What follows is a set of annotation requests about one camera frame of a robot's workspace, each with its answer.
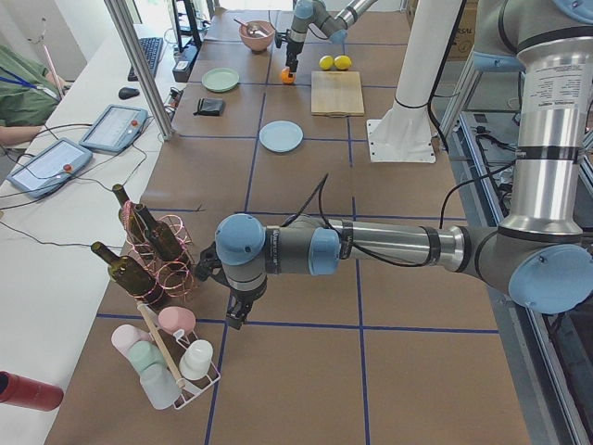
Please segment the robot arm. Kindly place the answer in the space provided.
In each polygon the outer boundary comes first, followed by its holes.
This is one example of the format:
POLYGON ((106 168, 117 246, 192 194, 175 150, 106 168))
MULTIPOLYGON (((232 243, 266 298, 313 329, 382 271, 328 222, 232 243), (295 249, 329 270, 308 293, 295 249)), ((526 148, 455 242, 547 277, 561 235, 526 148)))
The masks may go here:
POLYGON ((347 38, 347 30, 375 3, 375 0, 351 1, 333 17, 323 1, 294 1, 291 26, 285 32, 277 32, 274 37, 277 48, 286 43, 282 82, 290 84, 296 79, 298 56, 303 50, 310 25, 314 25, 331 43, 342 44, 347 38))
MULTIPOLYGON (((323 202, 309 210, 334 222, 464 224, 446 154, 435 154, 430 163, 374 163, 362 117, 309 112, 317 58, 345 52, 361 74, 367 113, 383 113, 400 87, 408 37, 403 18, 370 13, 345 45, 310 38, 293 86, 279 78, 283 51, 250 54, 238 44, 228 15, 215 19, 211 35, 202 70, 236 68, 244 84, 230 95, 224 117, 196 124, 205 136, 197 143, 201 207, 190 219, 198 248, 209 246, 219 222, 237 211, 281 224, 319 181, 325 181, 323 202)), ((354 257, 329 275, 272 276, 246 326, 256 330, 492 337, 498 325, 485 286, 474 278, 420 261, 402 268, 397 260, 354 257)))

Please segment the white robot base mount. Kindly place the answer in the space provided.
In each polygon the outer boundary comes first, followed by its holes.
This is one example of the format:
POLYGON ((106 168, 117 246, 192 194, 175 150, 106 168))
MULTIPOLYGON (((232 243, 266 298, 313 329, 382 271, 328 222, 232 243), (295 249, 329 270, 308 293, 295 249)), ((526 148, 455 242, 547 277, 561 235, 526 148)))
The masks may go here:
POLYGON ((429 101, 461 0, 422 0, 412 23, 393 106, 367 121, 372 162, 433 163, 429 101))

